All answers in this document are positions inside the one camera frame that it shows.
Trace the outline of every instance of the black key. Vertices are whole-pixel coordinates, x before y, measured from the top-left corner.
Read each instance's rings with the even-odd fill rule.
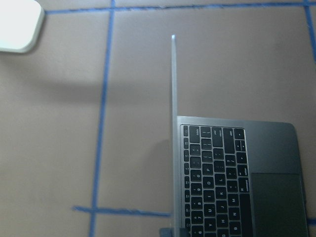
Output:
[[[216,212],[217,213],[227,213],[227,202],[226,201],[216,201]]]
[[[212,152],[202,152],[202,161],[203,162],[213,162]]]
[[[227,192],[229,193],[237,193],[238,192],[238,184],[235,180],[227,181]]]
[[[238,152],[241,151],[240,140],[235,140],[235,148],[236,148],[236,151]]]
[[[228,216],[227,215],[217,215],[216,216],[217,227],[228,227]]]
[[[186,216],[187,217],[190,216],[190,204],[185,204],[184,210],[185,210]]]
[[[236,221],[240,219],[240,213],[238,207],[230,207],[228,209],[228,216],[231,221]]]
[[[230,222],[229,233],[231,235],[240,235],[241,234],[240,222]]]
[[[187,137],[189,135],[188,126],[183,126],[183,136]]]
[[[188,175],[189,174],[189,163],[184,163],[184,174]]]
[[[191,198],[191,208],[192,209],[202,209],[203,203],[202,203],[202,197],[193,197]]]
[[[191,231],[191,221],[189,218],[186,218],[186,229],[190,232]]]
[[[213,177],[203,177],[203,188],[204,189],[213,189],[214,188]]]
[[[185,202],[190,202],[190,190],[185,190],[184,191],[184,201]]]
[[[227,179],[236,179],[237,178],[236,168],[226,168],[226,178]]]
[[[202,195],[202,184],[191,184],[192,195]]]
[[[214,202],[215,195],[213,190],[204,190],[203,192],[204,202]]]
[[[201,168],[201,158],[200,157],[190,157],[190,168]]]
[[[187,137],[183,138],[184,149],[189,148],[189,140]]]
[[[214,148],[214,159],[224,159],[224,151],[223,149]]]
[[[215,185],[226,185],[225,174],[215,174]]]
[[[202,211],[192,211],[192,224],[203,224]]]
[[[203,171],[203,175],[213,175],[213,165],[212,164],[203,164],[202,171]]]
[[[214,172],[225,172],[225,164],[223,161],[214,161]]]
[[[183,151],[184,161],[189,161],[189,151],[184,150]]]
[[[205,233],[204,237],[217,237],[216,233]]]
[[[228,205],[229,206],[239,206],[238,194],[228,194]]]
[[[201,137],[211,137],[211,128],[201,127]]]
[[[205,216],[215,216],[215,205],[205,204],[204,205],[204,215]]]
[[[246,151],[245,141],[240,141],[240,146],[241,146],[241,151],[242,152]]]
[[[226,166],[236,166],[236,159],[234,155],[226,155],[225,156]]]
[[[201,149],[199,145],[191,144],[190,145],[190,155],[199,156],[201,154]]]
[[[190,187],[190,179],[188,176],[184,177],[184,187],[188,189]]]
[[[193,169],[191,170],[191,181],[201,181],[202,180],[202,175],[200,170]]]
[[[212,141],[211,139],[202,139],[202,150],[211,150],[212,149]]]
[[[215,194],[217,199],[226,199],[226,187],[216,187]]]
[[[253,237],[249,194],[240,194],[240,217],[242,236]]]
[[[237,163],[239,164],[247,164],[247,155],[245,152],[237,152]]]
[[[203,237],[203,226],[192,226],[192,237]]]
[[[190,126],[190,142],[199,143],[199,127]]]
[[[248,193],[249,192],[249,181],[248,178],[238,178],[239,192]]]
[[[235,153],[233,130],[231,128],[223,128],[225,153]]]
[[[235,134],[235,139],[245,139],[245,136],[243,134],[243,129],[241,128],[235,128],[234,134]]]
[[[217,236],[218,237],[229,237],[228,230],[227,229],[218,229]]]
[[[222,128],[213,127],[212,128],[212,136],[213,136],[213,146],[214,147],[222,147],[223,146]]]
[[[237,166],[237,171],[239,176],[248,176],[248,168],[247,165],[239,164]]]
[[[205,231],[215,231],[216,230],[216,220],[215,218],[206,218],[204,221]]]

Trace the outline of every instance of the white device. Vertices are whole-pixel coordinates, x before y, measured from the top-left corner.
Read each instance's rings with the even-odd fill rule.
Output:
[[[35,0],[0,0],[0,51],[25,53],[31,50],[44,15]]]

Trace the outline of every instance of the black keyboard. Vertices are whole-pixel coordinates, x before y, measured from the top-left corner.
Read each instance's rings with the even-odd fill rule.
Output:
[[[182,125],[182,223],[191,237],[252,237],[242,128]]]

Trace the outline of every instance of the laptop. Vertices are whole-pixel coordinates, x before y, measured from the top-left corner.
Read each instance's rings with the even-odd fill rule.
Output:
[[[307,237],[293,125],[178,116],[171,52],[173,237]]]

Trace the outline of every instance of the trackpad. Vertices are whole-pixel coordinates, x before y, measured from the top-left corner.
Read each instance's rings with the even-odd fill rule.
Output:
[[[256,237],[307,237],[298,174],[252,173]]]

